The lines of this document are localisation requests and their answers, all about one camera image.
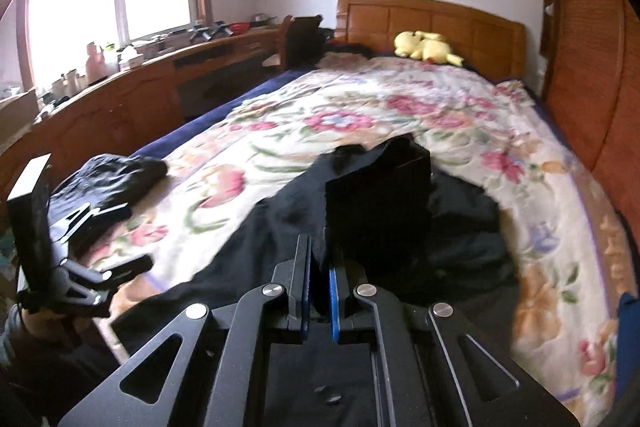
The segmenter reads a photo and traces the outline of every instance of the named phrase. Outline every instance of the red bowl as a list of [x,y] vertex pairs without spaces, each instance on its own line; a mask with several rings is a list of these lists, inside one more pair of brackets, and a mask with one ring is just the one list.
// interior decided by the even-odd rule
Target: red bowl
[[243,33],[247,33],[250,28],[250,24],[248,22],[232,22],[228,28],[234,33],[234,35],[242,35]]

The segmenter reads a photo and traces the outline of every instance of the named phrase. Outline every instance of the blue fabric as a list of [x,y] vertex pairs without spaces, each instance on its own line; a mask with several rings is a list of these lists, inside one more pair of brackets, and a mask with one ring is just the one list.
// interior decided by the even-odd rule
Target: blue fabric
[[148,145],[145,145],[142,149],[138,149],[131,156],[150,156],[151,158],[164,158],[175,149],[180,147],[180,145],[187,143],[191,138],[197,136],[203,131],[206,131],[213,124],[218,123],[220,121],[225,120],[226,116],[236,107],[241,105],[244,100],[249,100],[251,98],[255,98],[256,96],[260,96],[261,94],[267,94],[273,92],[277,89],[280,89],[282,86],[289,84],[299,76],[302,76],[305,73],[309,73],[311,70],[290,70],[285,71],[284,73],[272,78],[271,80],[267,80],[265,83],[260,84],[260,86],[254,87],[249,92],[244,93],[244,95],[239,96],[235,100],[231,102],[227,102],[220,107],[217,107],[200,117],[197,117],[195,120],[186,123],[182,127],[178,127],[175,131],[169,133],[162,138],[157,139],[155,142],[151,142]]
[[625,293],[618,306],[618,353],[616,358],[616,400],[640,369],[640,299]]

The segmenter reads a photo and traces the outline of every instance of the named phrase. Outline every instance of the floral bedspread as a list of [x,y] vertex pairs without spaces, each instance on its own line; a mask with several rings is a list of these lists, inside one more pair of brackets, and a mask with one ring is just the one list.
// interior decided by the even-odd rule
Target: floral bedspread
[[143,251],[154,257],[151,272],[116,295],[113,316],[190,280],[257,201],[317,155],[410,132],[435,164],[500,204],[521,288],[512,357],[583,425],[596,425],[614,396],[617,302],[636,293],[623,229],[600,186],[518,81],[494,86],[393,57],[334,55],[322,67],[245,102],[166,158],[169,177],[90,254],[98,269]]

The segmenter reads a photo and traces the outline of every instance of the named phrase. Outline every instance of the wooden headboard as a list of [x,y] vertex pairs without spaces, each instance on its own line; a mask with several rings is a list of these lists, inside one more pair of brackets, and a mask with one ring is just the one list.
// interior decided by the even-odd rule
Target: wooden headboard
[[491,13],[434,0],[338,0],[335,37],[366,44],[376,52],[394,49],[403,31],[444,35],[454,53],[489,80],[521,77],[526,60],[524,26]]

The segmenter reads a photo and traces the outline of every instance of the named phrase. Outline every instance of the yellow plush toy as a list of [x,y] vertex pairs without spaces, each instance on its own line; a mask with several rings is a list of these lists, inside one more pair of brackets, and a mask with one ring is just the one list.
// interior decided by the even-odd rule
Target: yellow plush toy
[[402,32],[394,40],[396,55],[434,64],[462,66],[462,57],[451,53],[451,46],[438,33]]

